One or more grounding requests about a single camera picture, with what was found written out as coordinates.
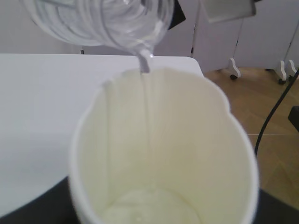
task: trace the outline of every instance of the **black cable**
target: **black cable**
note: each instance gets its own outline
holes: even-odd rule
[[[290,88],[292,87],[292,85],[295,83],[296,79],[298,78],[299,75],[299,70],[297,70],[297,72],[295,73],[294,77],[291,79],[290,83],[288,84],[288,86],[286,87],[285,91],[281,94],[280,98],[278,99],[277,103],[274,105],[273,109],[271,110],[271,112],[269,113],[266,121],[264,122],[262,129],[258,135],[257,141],[256,141],[256,147],[254,149],[254,153],[257,156],[257,151],[258,151],[258,146],[260,145],[262,136],[263,136],[263,132],[266,129],[266,126],[268,125],[271,117],[273,116],[273,114],[275,113],[275,111],[277,110],[277,108],[279,107],[280,103],[283,101],[283,99],[285,98],[285,96],[287,95],[287,93],[289,92]]]

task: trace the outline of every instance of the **white table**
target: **white table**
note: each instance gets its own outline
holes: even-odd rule
[[[0,217],[68,174],[68,145],[95,89],[133,56],[0,54]],[[154,66],[197,73],[188,57],[155,57]]]

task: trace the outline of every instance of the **plastic pitcher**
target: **plastic pitcher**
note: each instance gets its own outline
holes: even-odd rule
[[[132,70],[106,82],[70,158],[84,224],[250,224],[255,214],[250,141],[224,93],[196,74]]]
[[[173,0],[21,0],[34,22],[64,42],[128,51],[146,58],[165,35]]]

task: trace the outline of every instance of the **clear plastic container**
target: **clear plastic container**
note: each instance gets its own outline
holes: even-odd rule
[[[107,45],[128,51],[140,60],[165,35],[174,6],[173,0],[21,2],[34,22],[59,40],[85,46]]]

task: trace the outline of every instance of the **wooden floor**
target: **wooden floor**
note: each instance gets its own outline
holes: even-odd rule
[[[241,71],[242,77],[235,81],[230,80],[226,70],[208,72],[205,76],[226,93],[232,113],[254,146],[266,117],[289,82],[279,85],[273,72],[261,69]],[[261,188],[299,209],[299,133],[287,119],[294,105],[299,105],[299,80],[265,130],[258,165]]]

